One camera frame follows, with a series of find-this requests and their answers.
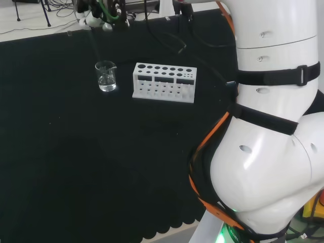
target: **black strap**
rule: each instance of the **black strap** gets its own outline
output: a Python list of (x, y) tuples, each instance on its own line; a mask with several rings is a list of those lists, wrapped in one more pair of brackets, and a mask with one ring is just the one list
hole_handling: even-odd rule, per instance
[(320, 62), (313, 66), (299, 66), (296, 69), (276, 71), (238, 71), (237, 81), (243, 85), (276, 86), (298, 85), (305, 86), (309, 81), (320, 75)]
[(298, 123), (274, 115), (260, 112), (236, 103), (228, 107), (228, 112), (236, 118), (279, 133), (293, 135)]

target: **strap buckle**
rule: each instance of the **strap buckle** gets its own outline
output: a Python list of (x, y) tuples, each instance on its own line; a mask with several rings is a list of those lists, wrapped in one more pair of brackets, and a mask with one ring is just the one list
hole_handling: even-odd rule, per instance
[(298, 66), (297, 70), (300, 71), (300, 82), (297, 85), (300, 87), (307, 85), (307, 83), (308, 83), (308, 66), (307, 65)]

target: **white device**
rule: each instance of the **white device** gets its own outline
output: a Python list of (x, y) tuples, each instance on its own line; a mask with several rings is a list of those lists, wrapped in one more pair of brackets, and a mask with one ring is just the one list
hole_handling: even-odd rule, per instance
[(194, 102), (197, 68), (137, 63), (133, 98)]
[[(233, 19), (239, 70), (318, 62), (316, 0), (221, 2)], [(214, 190), (256, 233), (280, 232), (324, 188), (324, 113), (303, 116), (317, 89), (317, 78), (303, 87), (239, 85), (238, 104), (299, 123), (288, 136), (233, 117), (212, 159)]]

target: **tripod leg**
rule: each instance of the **tripod leg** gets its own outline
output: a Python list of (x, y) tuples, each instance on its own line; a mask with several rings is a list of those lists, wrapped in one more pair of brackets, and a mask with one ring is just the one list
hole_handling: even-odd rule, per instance
[(15, 6), (16, 6), (16, 12), (17, 12), (17, 21), (20, 21), (19, 14), (18, 14), (18, 8), (17, 8), (17, 0), (15, 0)]
[(46, 10), (45, 10), (45, 6), (44, 6), (44, 3), (43, 3), (43, 0), (40, 0), (40, 3), (42, 4), (42, 8), (43, 8), (43, 11), (44, 11), (44, 14), (45, 14), (45, 18), (46, 18), (46, 20), (47, 20), (47, 26), (48, 26), (48, 27), (51, 27), (51, 24), (50, 24), (49, 18), (47, 17), (47, 13), (46, 13)]
[(51, 12), (52, 10), (50, 9), (49, 0), (45, 0), (45, 4), (47, 5), (49, 12)]

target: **black mat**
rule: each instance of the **black mat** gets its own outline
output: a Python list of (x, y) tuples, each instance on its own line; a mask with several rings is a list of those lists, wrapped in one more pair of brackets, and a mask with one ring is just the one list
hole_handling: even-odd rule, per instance
[[(177, 20), (151, 28), (175, 33)], [(196, 32), (233, 43), (219, 11), (196, 15)], [(188, 50), (234, 80), (235, 48)], [(166, 42), (175, 41), (164, 35)], [(187, 156), (224, 113), (220, 81), (188, 55), (171, 55), (144, 22), (95, 32), (118, 66), (118, 90), (102, 93), (88, 31), (0, 43), (0, 239), (7, 242), (140, 242), (204, 208), (188, 183)], [(133, 100), (137, 61), (198, 68), (194, 104)]]

